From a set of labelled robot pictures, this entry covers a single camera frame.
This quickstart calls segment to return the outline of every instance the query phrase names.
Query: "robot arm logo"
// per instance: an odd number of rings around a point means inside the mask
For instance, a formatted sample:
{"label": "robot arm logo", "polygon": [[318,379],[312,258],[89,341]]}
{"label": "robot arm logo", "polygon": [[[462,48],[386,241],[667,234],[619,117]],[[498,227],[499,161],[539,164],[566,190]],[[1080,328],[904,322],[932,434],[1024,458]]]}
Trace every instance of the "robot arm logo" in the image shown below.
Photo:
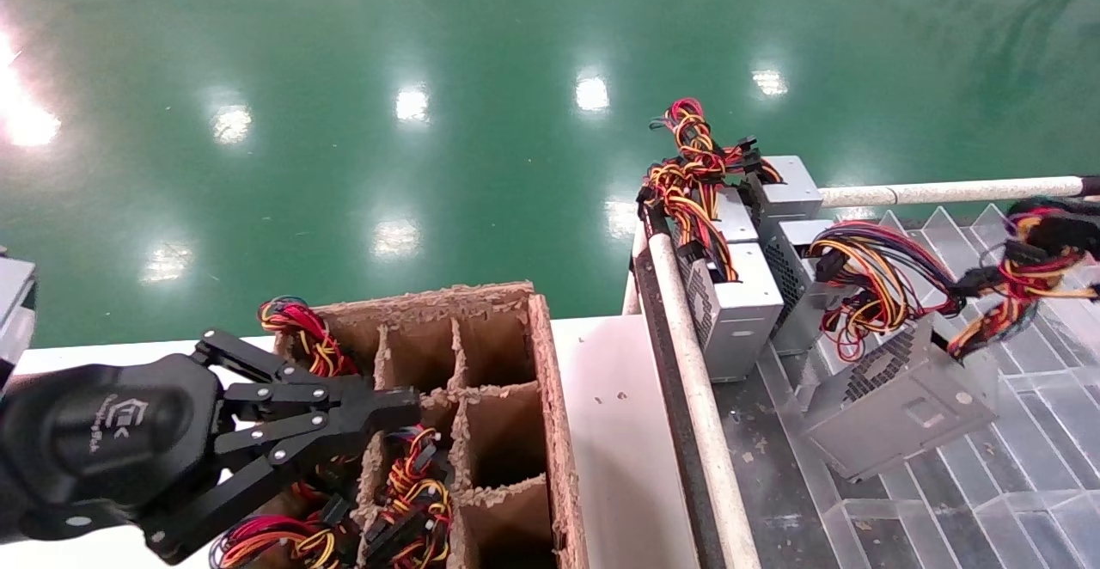
{"label": "robot arm logo", "polygon": [[118,394],[111,393],[96,412],[95,420],[91,424],[91,440],[88,442],[88,452],[92,455],[99,450],[105,431],[111,433],[113,428],[112,436],[114,438],[129,438],[130,428],[138,427],[142,420],[145,420],[145,408],[148,407],[148,402],[131,398],[114,404],[113,402],[118,397]]}
{"label": "robot arm logo", "polygon": [[127,428],[141,425],[141,422],[145,418],[145,408],[147,407],[148,403],[141,400],[119,402],[107,411],[107,420],[103,422],[103,426],[108,429],[116,427],[116,438],[129,438],[130,433],[127,431]]}

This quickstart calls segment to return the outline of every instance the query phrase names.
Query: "green epoxy floor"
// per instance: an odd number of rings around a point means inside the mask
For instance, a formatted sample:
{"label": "green epoxy floor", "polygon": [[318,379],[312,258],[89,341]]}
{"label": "green epoxy floor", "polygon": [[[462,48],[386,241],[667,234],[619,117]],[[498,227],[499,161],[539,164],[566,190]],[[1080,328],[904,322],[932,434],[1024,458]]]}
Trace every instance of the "green epoxy floor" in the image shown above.
{"label": "green epoxy floor", "polygon": [[672,99],[822,185],[1097,173],[1098,10],[0,0],[0,244],[38,263],[38,347],[521,278],[614,314]]}

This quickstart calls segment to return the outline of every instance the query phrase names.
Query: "wire bundle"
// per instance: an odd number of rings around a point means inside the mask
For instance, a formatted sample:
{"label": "wire bundle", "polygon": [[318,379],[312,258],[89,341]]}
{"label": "wire bundle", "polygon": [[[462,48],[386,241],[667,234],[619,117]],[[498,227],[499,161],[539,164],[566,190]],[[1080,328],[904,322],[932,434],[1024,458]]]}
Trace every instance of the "wire bundle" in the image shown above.
{"label": "wire bundle", "polygon": [[440,435],[433,428],[402,428],[388,438],[400,440],[405,456],[394,461],[383,492],[385,506],[378,519],[394,526],[410,512],[424,512],[427,522],[421,533],[392,558],[394,569],[424,569],[446,560],[450,554],[452,507],[447,486],[432,478],[435,442]]}
{"label": "wire bundle", "polygon": [[[718,216],[718,189],[730,174],[744,174],[748,146],[743,141],[734,147],[723,147],[711,136],[711,125],[703,116],[703,106],[695,99],[680,99],[650,122],[650,129],[664,127],[672,131],[678,156],[650,167],[642,179],[639,199],[650,207],[660,206],[679,229],[678,247],[698,240],[726,281],[738,281],[729,249],[714,219]],[[781,182],[771,165],[761,162],[761,176]]]}
{"label": "wire bundle", "polygon": [[260,306],[256,317],[267,332],[297,338],[310,360],[310,373],[324,377],[359,373],[353,362],[341,352],[324,320],[301,298],[272,298]]}
{"label": "wire bundle", "polygon": [[306,522],[285,515],[254,515],[232,527],[210,546],[211,569],[240,569],[264,552],[286,546],[307,569],[339,569],[337,535],[314,514]]}
{"label": "wire bundle", "polygon": [[[652,130],[664,127],[672,131],[676,151],[683,162],[698,162],[705,168],[701,175],[711,174],[724,178],[730,174],[744,174],[747,146],[752,142],[743,140],[736,146],[723,147],[711,136],[711,125],[703,116],[703,106],[695,99],[680,99],[664,111],[664,116],[649,123]],[[761,161],[763,177],[770,183],[781,183],[782,178],[768,162]]]}
{"label": "wire bundle", "polygon": [[[939,260],[882,226],[840,221],[814,239],[807,255],[821,259],[818,281],[859,288],[822,317],[822,332],[846,362],[864,355],[864,341],[871,333],[891,333],[932,311],[954,316],[966,306],[966,298],[953,291],[954,281]],[[943,302],[924,306],[902,267],[942,293]]]}
{"label": "wire bundle", "polygon": [[1013,244],[1013,242],[1027,244],[1033,229],[1053,214],[1065,214],[1065,211],[1048,206],[1036,206],[1009,218],[1008,229],[1014,240],[1001,245],[1004,253],[996,272],[988,270],[991,266],[982,266],[979,270],[992,274],[992,278],[989,278],[979,294],[998,294],[1003,299],[947,342],[947,352],[952,357],[961,360],[975,350],[1004,341],[1019,333],[1035,317],[1038,303],[1043,298],[1092,300],[1100,298],[1096,287],[1057,289],[1066,273],[1085,260],[1086,253],[1080,249],[1064,247],[1060,254],[1048,255],[1041,249]]}

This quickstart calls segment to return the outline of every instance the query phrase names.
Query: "gray metal surface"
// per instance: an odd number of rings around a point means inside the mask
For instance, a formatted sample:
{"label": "gray metal surface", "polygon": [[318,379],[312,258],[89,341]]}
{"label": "gray metal surface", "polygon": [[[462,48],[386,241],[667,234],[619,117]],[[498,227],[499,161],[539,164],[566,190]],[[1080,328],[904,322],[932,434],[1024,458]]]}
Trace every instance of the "gray metal surface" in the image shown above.
{"label": "gray metal surface", "polygon": [[817,260],[803,259],[805,249],[833,221],[782,221],[768,241],[765,254],[783,295],[783,311],[771,342],[780,357],[803,354],[821,338],[826,309],[855,293],[853,287],[829,287],[814,281]]}
{"label": "gray metal surface", "polygon": [[926,316],[822,382],[805,434],[837,474],[861,481],[991,423],[997,366],[959,364],[932,343]]}
{"label": "gray metal surface", "polygon": [[34,333],[34,264],[0,255],[0,392]]}
{"label": "gray metal surface", "polygon": [[738,281],[714,284],[718,315],[710,340],[701,342],[711,382],[744,380],[783,309],[760,247],[755,242],[730,244],[729,255]]}
{"label": "gray metal surface", "polygon": [[757,231],[752,225],[752,216],[749,214],[741,196],[737,189],[724,188],[718,190],[718,218],[714,225],[722,232],[727,243],[754,242],[757,240]]}
{"label": "gray metal surface", "polygon": [[780,176],[782,184],[761,185],[750,178],[752,193],[759,205],[758,233],[761,241],[771,240],[779,221],[814,219],[822,207],[822,195],[810,177],[802,158],[796,156],[767,157]]}
{"label": "gray metal surface", "polygon": [[728,249],[737,282],[716,284],[705,260],[688,264],[680,259],[684,294],[712,383],[744,380],[752,371],[783,307],[760,247],[745,242]]}

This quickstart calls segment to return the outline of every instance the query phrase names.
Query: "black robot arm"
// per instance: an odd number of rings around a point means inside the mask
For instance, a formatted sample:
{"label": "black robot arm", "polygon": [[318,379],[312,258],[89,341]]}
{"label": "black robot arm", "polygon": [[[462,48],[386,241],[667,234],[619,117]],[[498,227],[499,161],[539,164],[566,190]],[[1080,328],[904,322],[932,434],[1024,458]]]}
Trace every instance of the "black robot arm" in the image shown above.
{"label": "black robot arm", "polygon": [[[222,390],[209,365],[253,382]],[[0,543],[135,524],[176,565],[318,464],[419,418],[413,390],[320,377],[218,330],[189,355],[16,377],[0,398]]]}

